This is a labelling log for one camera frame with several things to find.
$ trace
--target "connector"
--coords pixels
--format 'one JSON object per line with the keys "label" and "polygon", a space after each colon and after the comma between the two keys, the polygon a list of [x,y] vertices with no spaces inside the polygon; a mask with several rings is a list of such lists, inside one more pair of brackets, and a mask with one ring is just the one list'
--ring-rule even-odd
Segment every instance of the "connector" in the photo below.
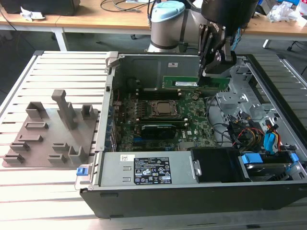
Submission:
{"label": "connector", "polygon": [[245,112],[241,112],[241,117],[245,120],[250,120],[251,117],[249,114],[245,113]]}

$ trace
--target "blue clip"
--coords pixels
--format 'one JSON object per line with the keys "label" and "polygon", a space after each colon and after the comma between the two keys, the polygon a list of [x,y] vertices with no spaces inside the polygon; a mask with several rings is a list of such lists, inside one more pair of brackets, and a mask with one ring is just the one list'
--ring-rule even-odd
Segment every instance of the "blue clip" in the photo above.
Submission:
{"label": "blue clip", "polygon": [[77,168],[77,176],[88,176],[88,168],[84,167]]}
{"label": "blue clip", "polygon": [[273,133],[266,133],[264,136],[263,146],[264,149],[270,152],[271,155],[274,155],[273,145],[275,142],[275,135]]}
{"label": "blue clip", "polygon": [[244,164],[263,163],[259,153],[245,153],[241,158]]}
{"label": "blue clip", "polygon": [[299,158],[296,153],[291,153],[290,157],[293,160],[293,162],[299,161]]}

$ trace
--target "chip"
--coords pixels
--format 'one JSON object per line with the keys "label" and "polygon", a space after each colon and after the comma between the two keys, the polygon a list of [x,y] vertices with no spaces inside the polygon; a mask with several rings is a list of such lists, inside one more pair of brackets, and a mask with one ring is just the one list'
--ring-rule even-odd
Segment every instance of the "chip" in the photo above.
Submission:
{"label": "chip", "polygon": [[171,106],[168,102],[158,102],[157,110],[161,115],[171,115]]}

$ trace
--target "power supply label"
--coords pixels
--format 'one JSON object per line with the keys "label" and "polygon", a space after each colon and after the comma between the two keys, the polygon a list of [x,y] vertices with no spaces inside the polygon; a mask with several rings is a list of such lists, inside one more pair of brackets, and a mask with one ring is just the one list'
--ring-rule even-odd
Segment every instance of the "power supply label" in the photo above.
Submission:
{"label": "power supply label", "polygon": [[134,183],[171,184],[171,167],[168,157],[134,158]]}

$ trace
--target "wooden desk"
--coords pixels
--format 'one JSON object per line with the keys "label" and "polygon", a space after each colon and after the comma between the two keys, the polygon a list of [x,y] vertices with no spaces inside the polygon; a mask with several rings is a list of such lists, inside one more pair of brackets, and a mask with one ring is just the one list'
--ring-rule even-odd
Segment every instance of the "wooden desk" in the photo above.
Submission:
{"label": "wooden desk", "polygon": [[[147,22],[147,6],[140,8],[142,12],[109,12],[100,8],[102,0],[81,0],[75,16],[47,15],[45,20],[26,21],[18,14],[7,14],[5,17],[21,31],[54,32],[61,51],[67,51],[65,32],[101,33],[101,34],[141,34],[150,35]],[[130,8],[139,4],[120,3],[122,8]],[[104,8],[117,10],[113,3],[104,4]],[[0,30],[13,30],[0,15]],[[250,20],[244,37],[267,39],[264,48],[271,40],[307,41],[307,27],[300,27],[296,22],[271,23],[265,16],[256,16]]]}
{"label": "wooden desk", "polygon": [[[5,11],[5,9],[0,5],[1,12],[4,14],[6,19],[13,25],[13,26],[56,26],[56,22],[59,19],[59,15],[46,15],[45,20],[34,20],[33,22],[29,22],[24,19],[19,14],[9,14]],[[3,18],[0,14],[0,24],[1,25],[9,25],[8,22]]]}
{"label": "wooden desk", "polygon": [[300,27],[296,21],[271,23],[266,16],[259,15],[250,20],[244,33],[247,35],[301,36],[306,38],[307,26]]}
{"label": "wooden desk", "polygon": [[[140,8],[142,12],[109,12],[100,8],[102,0],[81,0],[81,4],[75,16],[60,16],[57,26],[60,27],[90,27],[111,28],[124,30],[147,30],[147,6]],[[141,4],[120,3],[119,6],[127,9]],[[113,3],[108,2],[104,8],[117,10]]]}

